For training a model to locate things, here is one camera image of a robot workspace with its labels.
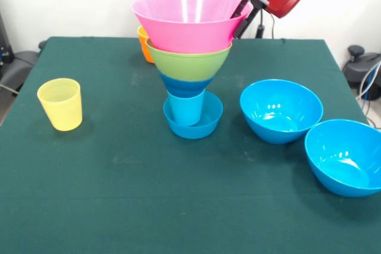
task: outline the orange cup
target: orange cup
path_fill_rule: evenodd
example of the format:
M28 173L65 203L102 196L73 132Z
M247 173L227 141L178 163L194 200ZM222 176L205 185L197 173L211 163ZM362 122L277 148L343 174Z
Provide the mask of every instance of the orange cup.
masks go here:
M146 44L146 40L148 39L148 34L144 30L143 26L140 26L138 28L138 36L139 36L140 45L142 46L142 52L143 52L143 55L144 55L146 61L150 62L151 64L153 64L154 63L154 59L152 59L152 56L149 53L149 50L148 50L148 47L147 47L147 44Z

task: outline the yellow cup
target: yellow cup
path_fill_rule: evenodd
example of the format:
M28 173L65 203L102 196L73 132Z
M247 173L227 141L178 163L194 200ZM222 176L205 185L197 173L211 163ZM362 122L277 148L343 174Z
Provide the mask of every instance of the yellow cup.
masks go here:
M81 124L81 88L75 80L50 80L41 85L37 91L37 97L53 127L57 130L69 131Z
M149 38L147 32L144 30L143 26L140 26L138 28L138 36L139 36L139 41L140 45L142 46L142 52L145 57L145 60L147 62L150 62L151 64L154 63L154 59L152 59L151 54L149 53L146 40Z

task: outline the table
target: table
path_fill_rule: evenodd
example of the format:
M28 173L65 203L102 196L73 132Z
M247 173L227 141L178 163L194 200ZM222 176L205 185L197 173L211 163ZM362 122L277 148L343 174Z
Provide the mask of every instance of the table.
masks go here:
M54 130L36 97L82 86L82 125ZM224 114L174 135L137 39L53 37L0 129L1 253L379 253L381 196L345 199L313 176L303 140L269 145L239 107L267 78L316 92L324 120L366 122L322 40L237 40L208 90Z

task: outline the small blue bowl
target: small blue bowl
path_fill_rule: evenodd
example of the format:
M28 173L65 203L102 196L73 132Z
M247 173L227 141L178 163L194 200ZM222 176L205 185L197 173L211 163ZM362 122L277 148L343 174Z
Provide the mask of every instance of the small blue bowl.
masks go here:
M381 132L351 120L328 120L306 135L308 162L322 185L339 196L381 191Z
M315 93L287 80L251 84L242 92L240 104L250 128L272 144L300 138L323 116L323 105Z
M174 134L185 139L201 139L209 136L216 129L222 116L223 105L216 95L205 91L201 119L193 126L181 126L174 121L168 98L164 102L163 111Z
M178 98L192 98L199 95L204 89L207 88L214 77L203 81L184 81L176 80L159 71L159 75L164 82L165 88L171 95Z

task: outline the black cable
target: black cable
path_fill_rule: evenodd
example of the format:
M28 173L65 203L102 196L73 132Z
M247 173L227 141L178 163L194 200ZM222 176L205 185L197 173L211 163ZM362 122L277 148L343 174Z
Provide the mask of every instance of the black cable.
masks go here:
M365 113L365 116L368 117L369 110L370 110L370 101L368 101L368 107L367 107L367 112Z
M376 123L374 123L374 121L372 119L370 119L368 116L367 116L367 119L373 125L373 128L375 128L377 130L381 130L381 127L377 127Z
M271 30L271 36L272 38L274 39L274 26L275 26L275 19L274 19L274 15L272 13L270 13L272 19L273 19L273 28Z

